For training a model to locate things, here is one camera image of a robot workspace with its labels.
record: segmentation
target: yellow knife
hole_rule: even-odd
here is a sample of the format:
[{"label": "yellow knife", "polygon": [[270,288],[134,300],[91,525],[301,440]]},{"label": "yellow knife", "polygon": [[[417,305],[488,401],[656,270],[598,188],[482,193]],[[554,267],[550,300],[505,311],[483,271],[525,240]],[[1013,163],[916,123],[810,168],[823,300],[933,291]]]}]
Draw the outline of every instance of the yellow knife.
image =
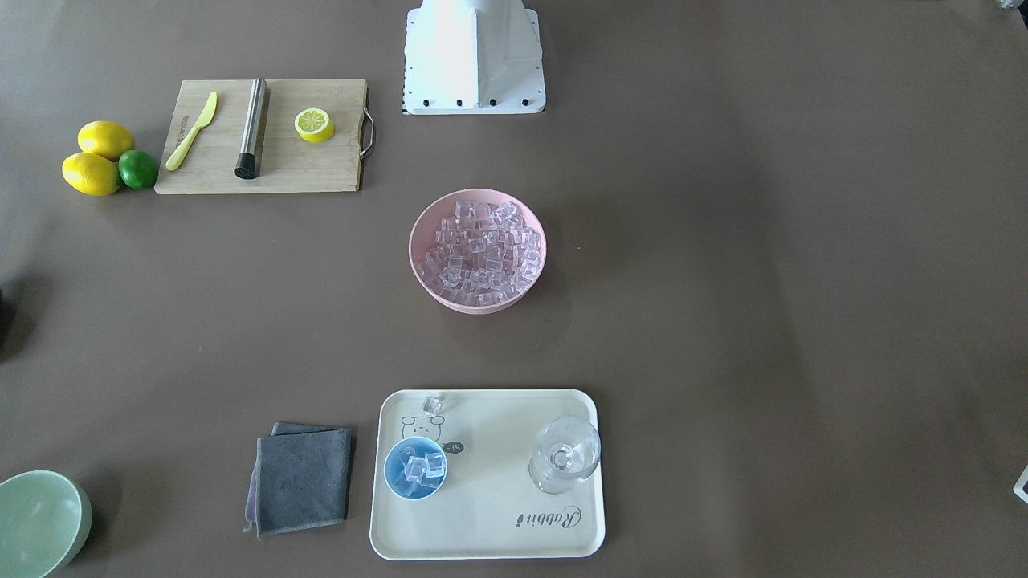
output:
[{"label": "yellow knife", "polygon": [[207,98],[207,104],[204,105],[203,112],[199,113],[199,117],[196,118],[196,122],[193,123],[193,128],[189,129],[189,133],[186,134],[186,138],[182,139],[182,143],[176,147],[175,152],[168,157],[168,162],[164,162],[164,168],[169,171],[174,171],[178,169],[182,161],[185,159],[186,154],[189,153],[189,147],[192,146],[193,139],[199,133],[199,130],[211,123],[214,118],[214,109],[218,108],[218,93],[214,91],[211,92],[211,96]]}]

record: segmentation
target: green bowl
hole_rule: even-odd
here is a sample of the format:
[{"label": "green bowl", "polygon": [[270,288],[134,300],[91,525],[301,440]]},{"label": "green bowl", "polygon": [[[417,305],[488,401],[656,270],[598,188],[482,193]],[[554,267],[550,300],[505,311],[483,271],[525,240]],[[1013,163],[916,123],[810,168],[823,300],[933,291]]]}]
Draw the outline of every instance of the green bowl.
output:
[{"label": "green bowl", "polygon": [[0,576],[42,578],[75,557],[93,523],[82,489],[49,471],[0,483]]}]

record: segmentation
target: cut lemon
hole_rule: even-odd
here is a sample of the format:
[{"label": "cut lemon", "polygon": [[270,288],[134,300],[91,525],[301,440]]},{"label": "cut lemon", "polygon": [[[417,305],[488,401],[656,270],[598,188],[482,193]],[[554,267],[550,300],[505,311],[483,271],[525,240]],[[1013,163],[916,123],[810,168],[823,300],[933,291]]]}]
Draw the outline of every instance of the cut lemon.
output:
[{"label": "cut lemon", "polygon": [[293,122],[300,138],[309,143],[323,143],[332,138],[335,125],[328,113],[320,108],[308,108],[300,111]]}]

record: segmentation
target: folded towel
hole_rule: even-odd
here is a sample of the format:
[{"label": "folded towel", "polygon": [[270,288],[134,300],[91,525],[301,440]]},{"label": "folded towel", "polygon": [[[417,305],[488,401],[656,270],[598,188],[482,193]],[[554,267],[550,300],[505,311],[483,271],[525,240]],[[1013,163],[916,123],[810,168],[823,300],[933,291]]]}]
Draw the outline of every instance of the folded towel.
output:
[{"label": "folded towel", "polygon": [[282,422],[257,440],[246,518],[258,538],[346,518],[352,442],[348,429]]}]

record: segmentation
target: lemon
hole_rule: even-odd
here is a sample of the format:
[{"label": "lemon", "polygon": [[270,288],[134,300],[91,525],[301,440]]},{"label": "lemon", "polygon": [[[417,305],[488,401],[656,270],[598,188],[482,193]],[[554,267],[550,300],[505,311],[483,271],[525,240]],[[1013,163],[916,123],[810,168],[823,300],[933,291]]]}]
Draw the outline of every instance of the lemon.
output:
[{"label": "lemon", "polygon": [[309,143],[323,143],[335,134],[335,124],[332,124],[328,113],[320,108],[301,110],[293,125],[300,138]]},{"label": "lemon", "polygon": [[76,190],[94,196],[106,196],[121,186],[117,165],[93,152],[76,152],[65,158],[61,174]]},{"label": "lemon", "polygon": [[128,129],[110,120],[94,120],[78,132],[78,148],[82,152],[93,152],[108,160],[117,160],[134,144]]}]

